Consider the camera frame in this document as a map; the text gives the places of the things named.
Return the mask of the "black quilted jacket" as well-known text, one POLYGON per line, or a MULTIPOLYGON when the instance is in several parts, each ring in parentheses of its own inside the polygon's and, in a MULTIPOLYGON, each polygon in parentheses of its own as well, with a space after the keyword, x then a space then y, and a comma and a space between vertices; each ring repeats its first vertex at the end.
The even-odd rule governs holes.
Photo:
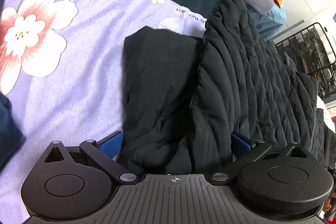
POLYGON ((234 133, 279 148, 302 144, 335 165, 335 134, 317 81, 265 42, 243 0, 218 0, 202 38, 144 27, 123 48, 123 145, 139 173, 203 173, 236 156, 234 133))

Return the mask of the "dark navy garment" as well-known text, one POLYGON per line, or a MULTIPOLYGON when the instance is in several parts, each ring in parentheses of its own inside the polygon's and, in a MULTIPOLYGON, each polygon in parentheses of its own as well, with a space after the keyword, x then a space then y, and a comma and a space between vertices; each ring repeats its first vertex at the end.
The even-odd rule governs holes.
POLYGON ((3 170, 21 146, 23 134, 13 119, 10 100, 2 93, 0 107, 0 166, 3 170))

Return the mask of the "lilac floral blanket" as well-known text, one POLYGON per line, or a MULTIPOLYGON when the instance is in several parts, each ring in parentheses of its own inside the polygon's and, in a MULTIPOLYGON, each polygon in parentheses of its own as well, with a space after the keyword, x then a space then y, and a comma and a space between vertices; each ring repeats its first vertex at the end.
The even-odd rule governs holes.
POLYGON ((149 26, 200 37, 205 22, 171 0, 5 0, 1 91, 23 144, 1 170, 1 222, 29 217, 21 187, 51 141, 75 146, 121 128, 127 36, 149 26))

